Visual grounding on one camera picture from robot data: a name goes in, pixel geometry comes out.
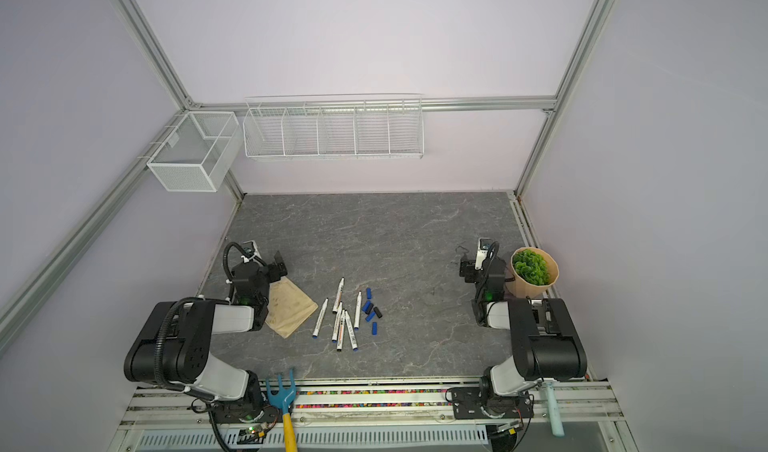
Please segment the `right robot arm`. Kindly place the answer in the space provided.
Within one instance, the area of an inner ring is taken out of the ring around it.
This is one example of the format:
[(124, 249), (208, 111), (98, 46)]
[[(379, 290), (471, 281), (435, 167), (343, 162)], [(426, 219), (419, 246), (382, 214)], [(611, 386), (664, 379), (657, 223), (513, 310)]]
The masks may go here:
[(547, 379), (568, 381), (587, 373), (587, 356), (561, 299), (505, 295), (499, 258), (460, 261), (459, 276), (475, 287), (472, 312), (478, 325), (509, 333), (511, 356), (480, 379), (485, 401), (517, 398)]

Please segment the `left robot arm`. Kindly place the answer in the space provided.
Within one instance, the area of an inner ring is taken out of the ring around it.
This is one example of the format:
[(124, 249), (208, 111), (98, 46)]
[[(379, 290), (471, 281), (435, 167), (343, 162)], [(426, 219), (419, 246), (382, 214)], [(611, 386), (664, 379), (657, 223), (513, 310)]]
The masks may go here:
[(187, 297), (152, 310), (124, 360), (126, 379), (202, 401), (263, 406), (255, 373), (218, 359), (212, 337), (255, 332), (266, 324), (272, 284), (287, 275), (280, 253), (268, 263), (231, 242), (222, 254), (229, 292), (224, 299)]

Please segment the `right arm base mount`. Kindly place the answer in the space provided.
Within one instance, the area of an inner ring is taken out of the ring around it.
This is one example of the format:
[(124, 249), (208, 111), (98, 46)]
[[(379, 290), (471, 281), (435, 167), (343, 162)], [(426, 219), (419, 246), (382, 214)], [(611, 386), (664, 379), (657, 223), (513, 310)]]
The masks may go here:
[(533, 417), (531, 398), (498, 396), (479, 386), (449, 388), (444, 399), (459, 420), (529, 419)]

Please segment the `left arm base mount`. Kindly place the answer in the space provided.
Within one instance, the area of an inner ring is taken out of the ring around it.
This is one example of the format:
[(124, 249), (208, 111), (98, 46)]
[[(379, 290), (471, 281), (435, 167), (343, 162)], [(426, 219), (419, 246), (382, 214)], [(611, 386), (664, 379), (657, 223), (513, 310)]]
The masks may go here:
[(259, 384), (249, 386), (245, 395), (235, 401), (217, 401), (208, 406), (217, 424), (272, 424), (279, 419)]

